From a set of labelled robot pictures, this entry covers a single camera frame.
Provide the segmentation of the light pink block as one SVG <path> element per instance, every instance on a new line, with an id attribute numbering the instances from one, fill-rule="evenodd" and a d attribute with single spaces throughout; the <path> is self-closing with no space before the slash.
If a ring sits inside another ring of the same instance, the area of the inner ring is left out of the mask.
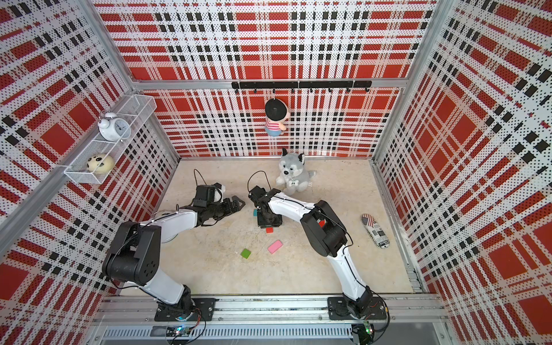
<path id="1" fill-rule="evenodd" d="M 268 248 L 268 252 L 270 254 L 274 254 L 276 253 L 276 251 L 278 251 L 280 248 L 283 247 L 283 243 L 280 241 L 280 240 L 277 240 L 275 242 L 273 242 Z"/>

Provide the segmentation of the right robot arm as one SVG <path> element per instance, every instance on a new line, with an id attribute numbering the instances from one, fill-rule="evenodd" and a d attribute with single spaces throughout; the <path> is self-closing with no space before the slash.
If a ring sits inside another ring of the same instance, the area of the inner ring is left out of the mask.
<path id="1" fill-rule="evenodd" d="M 284 217 L 298 222 L 312 248 L 330 262 L 339 282 L 349 313 L 363 319 L 367 316 L 373 292 L 356 269 L 349 247 L 352 244 L 345 226 L 326 201 L 315 204 L 294 199 L 273 188 L 259 186 L 249 192 L 257 217 L 268 227 L 282 224 Z"/>

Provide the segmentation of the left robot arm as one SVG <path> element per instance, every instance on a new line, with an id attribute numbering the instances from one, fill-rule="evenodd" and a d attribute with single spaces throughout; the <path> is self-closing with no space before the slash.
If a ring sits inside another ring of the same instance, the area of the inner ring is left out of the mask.
<path id="1" fill-rule="evenodd" d="M 102 273 L 111 281 L 129 283 L 158 302 L 159 308 L 173 309 L 187 316 L 195 309 L 190 288 L 177 283 L 160 268 L 161 245 L 178 234 L 198 227 L 211 227 L 241 211 L 245 202 L 224 196 L 220 183 L 198 185 L 189 205 L 148 221 L 121 224 L 109 247 Z"/>

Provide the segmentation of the grey husky plush toy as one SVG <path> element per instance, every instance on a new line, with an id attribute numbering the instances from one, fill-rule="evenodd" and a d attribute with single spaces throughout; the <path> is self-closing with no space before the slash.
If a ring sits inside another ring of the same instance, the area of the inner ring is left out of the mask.
<path id="1" fill-rule="evenodd" d="M 306 168 L 304 153 L 288 152 L 285 148 L 282 149 L 278 167 L 280 175 L 277 177 L 276 183 L 283 185 L 283 193 L 290 196 L 312 186 L 311 180 L 317 175 L 315 170 Z"/>

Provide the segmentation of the green cube left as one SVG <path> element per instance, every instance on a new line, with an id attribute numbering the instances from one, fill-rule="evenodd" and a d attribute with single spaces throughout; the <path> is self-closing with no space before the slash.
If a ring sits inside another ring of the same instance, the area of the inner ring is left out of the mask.
<path id="1" fill-rule="evenodd" d="M 240 253 L 241 257 L 243 257 L 244 259 L 248 259 L 251 255 L 251 251 L 249 251 L 248 249 L 243 249 Z"/>

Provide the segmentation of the white alarm clock on shelf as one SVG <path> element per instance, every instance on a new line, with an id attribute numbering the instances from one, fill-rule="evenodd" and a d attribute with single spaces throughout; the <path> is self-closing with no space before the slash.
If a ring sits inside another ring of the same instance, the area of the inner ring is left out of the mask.
<path id="1" fill-rule="evenodd" d="M 100 135 L 109 142 L 119 142 L 129 139 L 131 136 L 129 123 L 113 112 L 104 115 L 104 118 L 98 123 L 98 128 Z"/>

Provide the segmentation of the panda face ball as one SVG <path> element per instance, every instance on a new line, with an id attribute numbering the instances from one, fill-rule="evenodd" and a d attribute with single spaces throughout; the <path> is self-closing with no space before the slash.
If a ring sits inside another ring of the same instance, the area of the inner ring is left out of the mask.
<path id="1" fill-rule="evenodd" d="M 90 173 L 106 175 L 115 167 L 114 159 L 107 154 L 97 154 L 90 157 L 86 163 L 86 169 Z"/>

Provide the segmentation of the left electronics board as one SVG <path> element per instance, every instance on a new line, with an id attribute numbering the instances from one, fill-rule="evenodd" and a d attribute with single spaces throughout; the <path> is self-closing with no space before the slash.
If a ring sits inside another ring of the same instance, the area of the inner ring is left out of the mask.
<path id="1" fill-rule="evenodd" d="M 168 326 L 166 336 L 168 338 L 178 338 L 189 336 L 190 328 L 188 326 Z"/>

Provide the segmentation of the electronics board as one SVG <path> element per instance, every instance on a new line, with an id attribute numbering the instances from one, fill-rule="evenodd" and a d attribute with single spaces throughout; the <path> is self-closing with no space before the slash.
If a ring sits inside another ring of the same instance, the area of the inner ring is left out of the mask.
<path id="1" fill-rule="evenodd" d="M 168 326 L 166 336 L 168 338 L 178 338 L 189 336 L 190 328 L 188 326 Z"/>
<path id="2" fill-rule="evenodd" d="M 368 322 L 352 324 L 352 342 L 356 345 L 371 345 L 374 342 L 375 332 Z"/>

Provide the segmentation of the right electronics board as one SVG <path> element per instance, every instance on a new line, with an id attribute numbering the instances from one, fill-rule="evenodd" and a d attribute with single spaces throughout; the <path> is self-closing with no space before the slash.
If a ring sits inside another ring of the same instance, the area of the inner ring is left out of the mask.
<path id="1" fill-rule="evenodd" d="M 375 332 L 368 322 L 352 324 L 352 342 L 356 345 L 371 345 L 374 342 Z"/>

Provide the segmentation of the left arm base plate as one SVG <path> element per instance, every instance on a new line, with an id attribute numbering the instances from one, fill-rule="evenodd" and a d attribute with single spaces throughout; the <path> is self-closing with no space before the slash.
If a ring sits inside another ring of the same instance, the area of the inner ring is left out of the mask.
<path id="1" fill-rule="evenodd" d="M 158 302 L 158 308 L 154 317 L 156 322 L 184 322 L 184 321 L 211 321 L 216 299 L 215 298 L 190 298 L 186 297 L 177 304 L 168 305 Z"/>

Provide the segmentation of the black hook rail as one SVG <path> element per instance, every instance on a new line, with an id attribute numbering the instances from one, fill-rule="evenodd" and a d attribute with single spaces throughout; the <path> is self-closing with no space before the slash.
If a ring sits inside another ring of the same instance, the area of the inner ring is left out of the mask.
<path id="1" fill-rule="evenodd" d="M 372 87 L 371 80 L 295 80 L 295 81 L 240 81 L 232 82 L 231 87 L 234 90 L 283 90 L 283 89 L 369 89 Z"/>

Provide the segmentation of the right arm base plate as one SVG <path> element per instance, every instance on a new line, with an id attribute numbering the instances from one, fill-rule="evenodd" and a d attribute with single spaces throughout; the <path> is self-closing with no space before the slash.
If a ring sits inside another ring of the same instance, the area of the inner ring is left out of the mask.
<path id="1" fill-rule="evenodd" d="M 383 300 L 373 297 L 367 303 L 353 302 L 345 296 L 327 298 L 329 318 L 332 321 L 369 320 L 384 321 L 387 317 Z"/>

